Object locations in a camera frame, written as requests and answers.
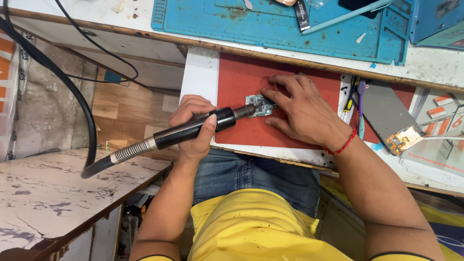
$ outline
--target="denim jeans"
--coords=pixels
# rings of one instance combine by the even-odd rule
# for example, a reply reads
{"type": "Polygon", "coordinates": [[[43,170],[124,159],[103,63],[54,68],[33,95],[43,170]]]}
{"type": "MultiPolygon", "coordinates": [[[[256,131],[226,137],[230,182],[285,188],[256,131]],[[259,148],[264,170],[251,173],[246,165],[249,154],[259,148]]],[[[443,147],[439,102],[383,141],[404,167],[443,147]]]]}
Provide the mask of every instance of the denim jeans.
{"type": "Polygon", "coordinates": [[[249,188],[275,192],[294,209],[316,217],[319,203],[319,172],[316,169],[217,149],[211,149],[200,162],[193,204],[249,188]]]}

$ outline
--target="red thread bracelet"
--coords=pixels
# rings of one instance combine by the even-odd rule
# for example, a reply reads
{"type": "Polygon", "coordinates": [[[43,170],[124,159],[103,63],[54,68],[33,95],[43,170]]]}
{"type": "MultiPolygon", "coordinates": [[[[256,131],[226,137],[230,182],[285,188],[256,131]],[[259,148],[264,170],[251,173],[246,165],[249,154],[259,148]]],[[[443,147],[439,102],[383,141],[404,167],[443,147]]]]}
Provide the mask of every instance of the red thread bracelet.
{"type": "Polygon", "coordinates": [[[326,148],[324,148],[324,151],[327,152],[327,154],[329,154],[329,155],[335,155],[335,154],[338,154],[338,153],[342,152],[348,146],[348,144],[354,139],[357,132],[358,132],[358,130],[353,128],[353,133],[351,133],[351,136],[349,137],[348,141],[345,143],[345,145],[341,149],[337,150],[336,152],[330,152],[326,148]]]}

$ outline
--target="blue silicone mat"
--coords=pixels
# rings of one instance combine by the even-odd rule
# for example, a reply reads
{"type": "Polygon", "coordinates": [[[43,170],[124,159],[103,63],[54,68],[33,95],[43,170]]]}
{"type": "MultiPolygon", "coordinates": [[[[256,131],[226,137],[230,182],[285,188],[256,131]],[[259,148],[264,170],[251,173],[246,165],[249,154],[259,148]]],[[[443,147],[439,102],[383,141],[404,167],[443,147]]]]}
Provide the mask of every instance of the blue silicone mat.
{"type": "MultiPolygon", "coordinates": [[[[300,35],[294,7],[275,0],[155,0],[152,28],[264,48],[403,65],[412,16],[412,0],[394,0],[375,19],[356,16],[320,31],[300,35]],[[366,33],[358,44],[356,40],[366,33]]],[[[349,10],[328,0],[321,8],[307,5],[314,26],[349,10]]]]}

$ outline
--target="hand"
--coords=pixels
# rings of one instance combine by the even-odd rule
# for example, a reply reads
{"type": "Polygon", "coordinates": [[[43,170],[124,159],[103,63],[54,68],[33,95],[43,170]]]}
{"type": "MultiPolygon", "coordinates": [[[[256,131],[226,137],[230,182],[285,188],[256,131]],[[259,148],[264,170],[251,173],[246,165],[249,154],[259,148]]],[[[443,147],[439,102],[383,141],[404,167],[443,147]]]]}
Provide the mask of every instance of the hand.
{"type": "MultiPolygon", "coordinates": [[[[216,107],[202,96],[184,95],[179,108],[172,114],[169,127],[175,127],[189,121],[194,114],[204,114],[216,107]]],[[[208,117],[201,127],[198,137],[179,143],[179,162],[199,163],[209,152],[209,143],[216,130],[216,114],[208,117]]]]}
{"type": "Polygon", "coordinates": [[[269,82],[284,85],[291,97],[279,91],[262,90],[262,94],[283,109],[289,119],[286,122],[270,117],[265,121],[266,124],[293,139],[320,145],[331,152],[341,149],[348,141],[353,129],[332,110],[307,75],[276,75],[269,78],[269,82]]]}

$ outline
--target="green circuit board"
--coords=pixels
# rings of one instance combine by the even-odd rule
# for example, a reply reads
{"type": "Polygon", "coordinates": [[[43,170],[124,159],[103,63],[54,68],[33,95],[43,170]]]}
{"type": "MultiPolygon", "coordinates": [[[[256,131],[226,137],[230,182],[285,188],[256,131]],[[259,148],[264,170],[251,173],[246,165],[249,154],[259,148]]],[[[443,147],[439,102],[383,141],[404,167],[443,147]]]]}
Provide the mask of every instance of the green circuit board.
{"type": "Polygon", "coordinates": [[[253,104],[256,107],[255,113],[250,115],[248,118],[256,116],[266,116],[272,114],[272,109],[277,108],[277,104],[261,94],[251,95],[245,97],[245,105],[253,104]]]}

